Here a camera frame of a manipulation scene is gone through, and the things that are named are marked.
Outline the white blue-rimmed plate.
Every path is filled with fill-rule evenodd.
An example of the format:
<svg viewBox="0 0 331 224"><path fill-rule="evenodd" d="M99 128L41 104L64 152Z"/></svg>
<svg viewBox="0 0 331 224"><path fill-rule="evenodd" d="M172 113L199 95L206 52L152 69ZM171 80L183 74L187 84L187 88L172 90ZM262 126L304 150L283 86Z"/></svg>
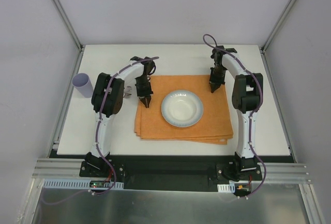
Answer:
<svg viewBox="0 0 331 224"><path fill-rule="evenodd" d="M204 113L201 99L193 92L177 90L167 94L161 103L161 115L170 125L178 128L198 123Z"/></svg>

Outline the orange cloth napkin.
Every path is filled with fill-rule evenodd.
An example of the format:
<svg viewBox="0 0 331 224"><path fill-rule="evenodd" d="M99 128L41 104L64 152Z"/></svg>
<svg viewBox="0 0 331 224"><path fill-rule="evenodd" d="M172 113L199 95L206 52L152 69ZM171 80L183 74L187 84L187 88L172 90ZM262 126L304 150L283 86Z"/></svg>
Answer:
<svg viewBox="0 0 331 224"><path fill-rule="evenodd" d="M138 103L134 132L144 140L185 140L212 144L226 144L233 138L228 98L225 86L211 92L208 75L152 76L154 94L146 108ZM175 127L161 114L161 103L169 93L187 90L195 93L202 101L202 118L191 127Z"/></svg>

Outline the lilac plastic cup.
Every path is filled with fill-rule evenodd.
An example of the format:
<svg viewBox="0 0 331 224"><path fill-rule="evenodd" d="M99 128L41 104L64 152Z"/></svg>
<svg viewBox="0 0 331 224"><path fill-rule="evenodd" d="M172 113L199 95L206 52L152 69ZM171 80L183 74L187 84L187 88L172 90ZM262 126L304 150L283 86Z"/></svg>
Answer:
<svg viewBox="0 0 331 224"><path fill-rule="evenodd" d="M89 76L86 73L78 73L76 74L71 83L73 87L84 97L91 98L93 94L93 86Z"/></svg>

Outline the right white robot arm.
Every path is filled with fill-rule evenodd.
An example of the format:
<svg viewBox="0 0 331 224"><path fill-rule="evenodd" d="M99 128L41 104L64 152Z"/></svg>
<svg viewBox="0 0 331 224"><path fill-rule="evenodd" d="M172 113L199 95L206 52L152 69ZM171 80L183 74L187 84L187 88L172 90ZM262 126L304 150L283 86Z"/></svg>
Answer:
<svg viewBox="0 0 331 224"><path fill-rule="evenodd" d="M225 84L225 74L234 78L232 106L238 116L238 144L232 173L238 180L244 180L257 168L255 152L255 129L257 113L263 103L263 75L252 73L238 59L234 48L216 46L211 58L214 66L210 69L211 92Z"/></svg>

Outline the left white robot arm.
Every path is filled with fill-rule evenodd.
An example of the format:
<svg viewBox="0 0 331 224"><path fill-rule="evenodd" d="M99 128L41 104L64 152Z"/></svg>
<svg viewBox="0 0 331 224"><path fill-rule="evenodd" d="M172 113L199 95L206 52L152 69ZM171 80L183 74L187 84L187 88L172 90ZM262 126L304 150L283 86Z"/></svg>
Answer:
<svg viewBox="0 0 331 224"><path fill-rule="evenodd" d="M92 156L105 158L110 154L111 125L122 108L127 83L135 80L137 97L146 108L149 108L153 95L150 76L156 70L156 59L157 56L134 56L115 74L102 72L98 75L91 99L96 113L95 137L90 149Z"/></svg>

